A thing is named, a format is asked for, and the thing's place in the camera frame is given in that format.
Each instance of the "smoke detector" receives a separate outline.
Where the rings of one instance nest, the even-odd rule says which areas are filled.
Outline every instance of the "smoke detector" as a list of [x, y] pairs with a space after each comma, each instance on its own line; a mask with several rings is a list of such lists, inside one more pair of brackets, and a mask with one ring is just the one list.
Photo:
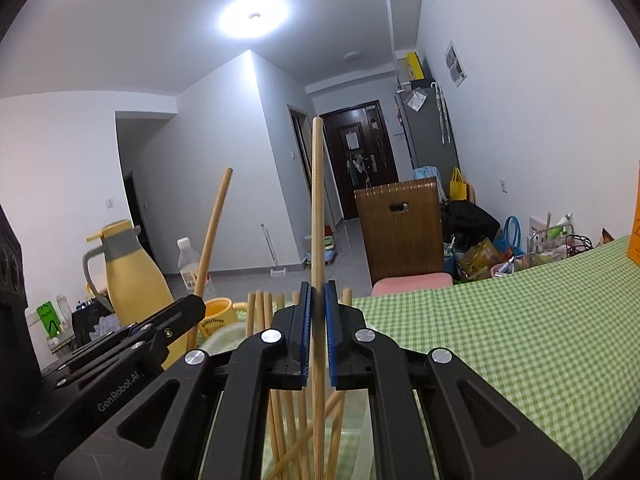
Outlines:
[[356, 61], [362, 57], [362, 53], [359, 50], [352, 50], [344, 55], [345, 61]]

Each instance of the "green label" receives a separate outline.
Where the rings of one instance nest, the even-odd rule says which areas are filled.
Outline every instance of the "green label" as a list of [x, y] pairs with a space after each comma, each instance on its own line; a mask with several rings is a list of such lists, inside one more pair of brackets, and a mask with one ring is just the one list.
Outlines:
[[51, 302], [47, 301], [47, 303], [41, 304], [36, 311], [49, 337], [57, 336], [60, 333], [60, 320]]

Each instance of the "plastic bag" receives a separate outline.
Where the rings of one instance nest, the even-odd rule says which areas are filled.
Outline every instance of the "plastic bag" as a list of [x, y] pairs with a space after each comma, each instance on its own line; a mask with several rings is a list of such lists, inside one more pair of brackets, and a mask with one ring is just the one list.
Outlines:
[[115, 314], [109, 316], [103, 316], [98, 321], [97, 325], [94, 325], [95, 332], [89, 332], [89, 338], [94, 341], [109, 332], [117, 332], [122, 328], [122, 324]]
[[495, 249], [489, 238], [485, 238], [478, 245], [471, 247], [458, 263], [460, 276], [474, 282], [491, 277], [491, 267], [502, 263], [500, 253]]

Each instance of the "brown front door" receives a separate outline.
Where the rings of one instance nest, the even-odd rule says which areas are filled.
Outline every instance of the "brown front door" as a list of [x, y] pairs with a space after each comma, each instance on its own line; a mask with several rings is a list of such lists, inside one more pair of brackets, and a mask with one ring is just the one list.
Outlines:
[[365, 103], [321, 117], [344, 219], [356, 218], [356, 189], [398, 181], [380, 103]]

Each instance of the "hanging clothes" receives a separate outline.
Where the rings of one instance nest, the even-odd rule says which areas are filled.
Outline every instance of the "hanging clothes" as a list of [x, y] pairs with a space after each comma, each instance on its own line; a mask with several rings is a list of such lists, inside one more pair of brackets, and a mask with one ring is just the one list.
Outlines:
[[347, 172], [351, 177], [353, 187], [356, 187], [360, 183], [360, 178], [358, 177], [358, 170], [351, 159], [347, 160]]
[[365, 165], [365, 158], [362, 156], [361, 153], [357, 153], [352, 159], [351, 159], [351, 165], [358, 170], [358, 173], [364, 173], [365, 176], [367, 177], [366, 181], [365, 181], [365, 187], [372, 187], [371, 185], [371, 179], [369, 178], [369, 173], [367, 173], [367, 167]]

